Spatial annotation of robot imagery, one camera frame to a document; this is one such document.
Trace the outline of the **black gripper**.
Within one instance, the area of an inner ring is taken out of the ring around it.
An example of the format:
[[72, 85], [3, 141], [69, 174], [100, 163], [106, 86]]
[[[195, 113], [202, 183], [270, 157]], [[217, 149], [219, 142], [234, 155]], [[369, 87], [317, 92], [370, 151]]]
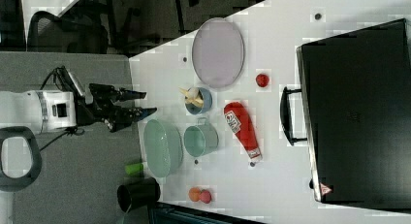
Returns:
[[122, 108], [115, 104], [117, 101], [144, 99], [145, 92], [127, 90], [123, 87], [116, 89], [113, 85], [90, 83], [88, 88], [92, 102], [87, 104], [86, 98], [75, 93], [76, 119], [78, 126], [103, 122], [111, 132], [129, 127], [132, 122], [141, 121], [157, 112], [156, 108]]

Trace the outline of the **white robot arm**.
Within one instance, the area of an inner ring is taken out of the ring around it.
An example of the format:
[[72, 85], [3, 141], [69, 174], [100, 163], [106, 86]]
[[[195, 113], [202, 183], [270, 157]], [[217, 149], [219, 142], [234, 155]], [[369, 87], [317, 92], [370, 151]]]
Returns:
[[154, 108], [124, 108], [119, 105], [128, 100], [143, 99], [143, 92], [98, 83], [89, 84], [88, 89], [87, 95], [76, 89], [1, 93], [1, 141], [24, 139], [32, 160], [32, 166], [24, 176], [1, 174], [3, 191], [19, 191], [39, 176], [42, 156], [36, 141], [38, 135], [53, 132], [74, 135], [80, 126], [96, 122], [106, 124], [113, 133], [156, 112]]

